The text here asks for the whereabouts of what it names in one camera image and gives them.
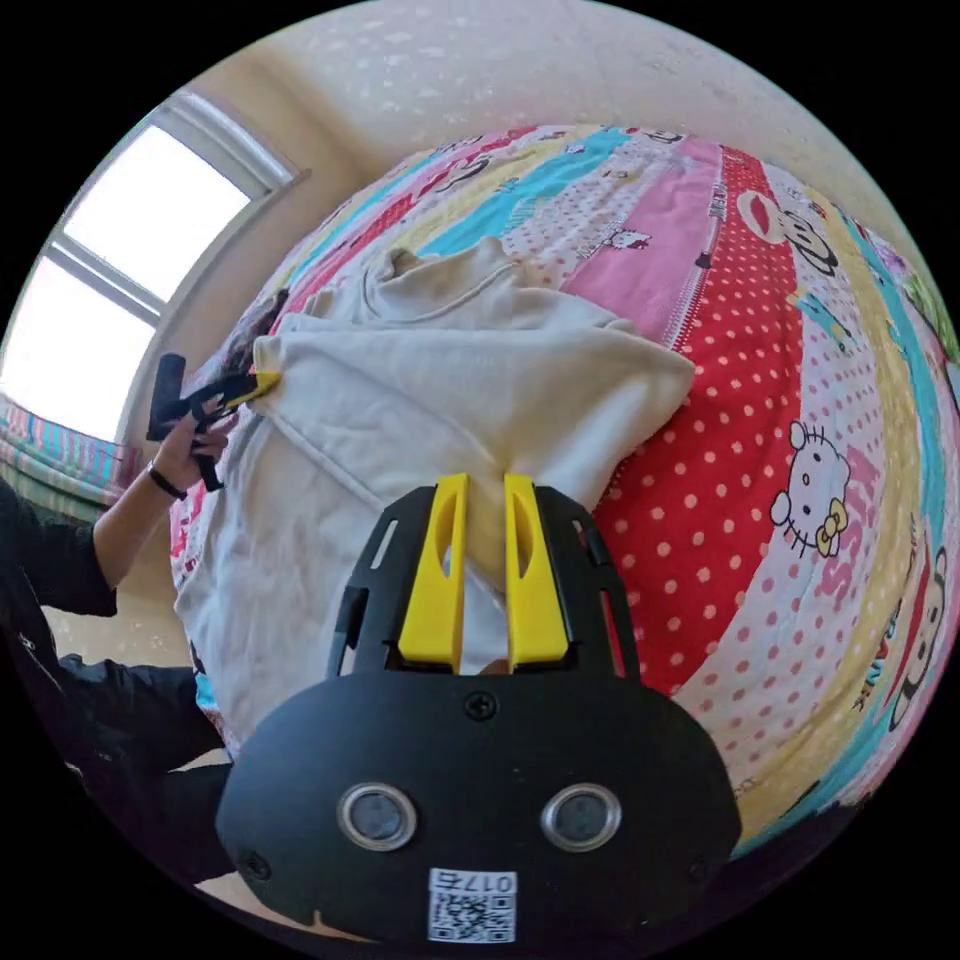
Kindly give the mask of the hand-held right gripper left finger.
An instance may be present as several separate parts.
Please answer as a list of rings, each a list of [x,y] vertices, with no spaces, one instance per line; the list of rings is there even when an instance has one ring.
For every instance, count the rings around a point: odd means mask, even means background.
[[[457,669],[463,647],[469,479],[439,479],[400,631],[398,650],[417,668]]]

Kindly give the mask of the person's left hand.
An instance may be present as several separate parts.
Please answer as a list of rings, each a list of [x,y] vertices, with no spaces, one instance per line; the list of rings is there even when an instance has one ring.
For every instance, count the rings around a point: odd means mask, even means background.
[[[214,464],[222,458],[229,434],[238,421],[234,412],[222,422],[201,430],[192,413],[185,415],[160,443],[148,472],[160,477],[166,487],[185,494],[202,481],[199,457],[209,457]]]

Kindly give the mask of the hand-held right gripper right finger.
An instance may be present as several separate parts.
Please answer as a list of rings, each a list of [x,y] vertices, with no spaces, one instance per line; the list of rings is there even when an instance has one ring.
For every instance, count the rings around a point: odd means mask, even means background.
[[[532,480],[505,475],[504,497],[508,663],[521,672],[562,662],[568,637]]]

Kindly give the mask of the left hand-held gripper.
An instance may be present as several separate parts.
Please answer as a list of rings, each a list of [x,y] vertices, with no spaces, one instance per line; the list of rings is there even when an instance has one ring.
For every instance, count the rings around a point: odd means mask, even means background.
[[[281,382],[282,375],[274,372],[250,372],[246,377],[224,377],[196,392],[183,403],[183,411],[173,417],[172,427],[188,413],[192,413],[201,430],[225,420],[237,412],[239,407],[249,404],[274,390]],[[198,462],[202,481],[208,492],[222,488],[217,475],[217,464],[209,457],[199,457]]]

